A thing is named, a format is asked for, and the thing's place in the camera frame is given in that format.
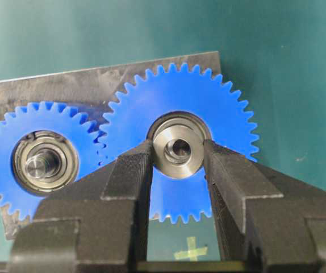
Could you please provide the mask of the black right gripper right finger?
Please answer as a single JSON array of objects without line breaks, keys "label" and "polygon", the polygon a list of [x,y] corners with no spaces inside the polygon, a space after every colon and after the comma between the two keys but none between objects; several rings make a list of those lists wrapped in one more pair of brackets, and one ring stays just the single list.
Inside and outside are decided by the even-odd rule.
[{"label": "black right gripper right finger", "polygon": [[204,142],[220,257],[262,272],[326,272],[326,191]]}]

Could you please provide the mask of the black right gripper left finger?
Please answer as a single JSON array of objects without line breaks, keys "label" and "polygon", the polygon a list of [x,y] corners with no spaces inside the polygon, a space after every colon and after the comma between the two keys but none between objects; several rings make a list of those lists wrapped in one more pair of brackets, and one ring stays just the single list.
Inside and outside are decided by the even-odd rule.
[{"label": "black right gripper left finger", "polygon": [[147,258],[150,140],[53,192],[16,236],[9,272],[134,272]]}]

